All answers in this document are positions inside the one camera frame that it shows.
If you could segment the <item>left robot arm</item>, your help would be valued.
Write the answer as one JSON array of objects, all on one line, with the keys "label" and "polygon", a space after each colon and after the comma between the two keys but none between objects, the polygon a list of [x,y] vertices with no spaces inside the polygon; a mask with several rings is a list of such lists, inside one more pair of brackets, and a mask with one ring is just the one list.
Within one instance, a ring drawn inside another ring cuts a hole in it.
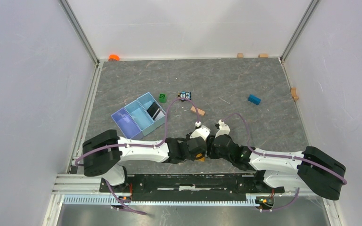
[{"label": "left robot arm", "polygon": [[198,160],[207,151],[206,140],[210,129],[200,127],[189,138],[171,138],[158,141],[131,140],[118,136],[115,129],[107,130],[82,145],[83,174],[102,177],[118,192],[129,187],[124,161],[153,161],[178,164],[185,160]]}]

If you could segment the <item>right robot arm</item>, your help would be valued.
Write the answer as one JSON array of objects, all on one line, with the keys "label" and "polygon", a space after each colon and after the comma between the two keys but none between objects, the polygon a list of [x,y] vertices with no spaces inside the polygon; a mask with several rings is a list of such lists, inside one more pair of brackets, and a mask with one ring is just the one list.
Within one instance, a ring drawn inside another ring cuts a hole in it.
[{"label": "right robot arm", "polygon": [[346,167],[314,146],[298,152],[273,152],[238,145],[224,134],[209,138],[207,156],[225,159],[242,171],[257,171],[253,185],[259,192],[278,187],[305,188],[337,201],[342,186],[347,184]]}]

